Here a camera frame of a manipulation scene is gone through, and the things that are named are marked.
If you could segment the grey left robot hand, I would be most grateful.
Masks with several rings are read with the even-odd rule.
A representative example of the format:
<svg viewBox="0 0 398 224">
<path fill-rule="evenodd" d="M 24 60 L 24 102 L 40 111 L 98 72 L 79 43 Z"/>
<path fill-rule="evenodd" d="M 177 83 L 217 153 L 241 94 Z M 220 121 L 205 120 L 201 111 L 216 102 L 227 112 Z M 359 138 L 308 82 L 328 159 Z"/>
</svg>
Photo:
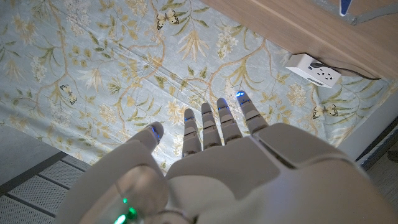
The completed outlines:
<svg viewBox="0 0 398 224">
<path fill-rule="evenodd" d="M 397 214 L 346 154 L 289 124 L 269 125 L 236 95 L 250 134 L 227 102 L 202 129 L 184 113 L 182 157 L 163 173 L 154 122 L 105 155 L 68 191 L 57 223 L 396 223 Z"/>
</svg>

